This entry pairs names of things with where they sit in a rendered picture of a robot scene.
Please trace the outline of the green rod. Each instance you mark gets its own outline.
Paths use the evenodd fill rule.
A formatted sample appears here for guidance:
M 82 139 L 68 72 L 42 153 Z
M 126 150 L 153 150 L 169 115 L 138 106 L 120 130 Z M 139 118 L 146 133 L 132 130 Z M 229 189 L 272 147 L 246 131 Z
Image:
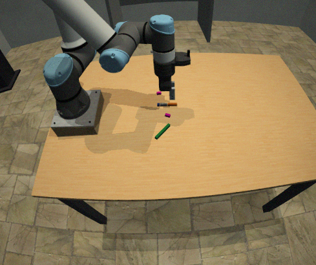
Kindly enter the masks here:
M 171 125 L 168 123 L 156 136 L 156 139 L 159 139 L 159 137 L 170 127 Z

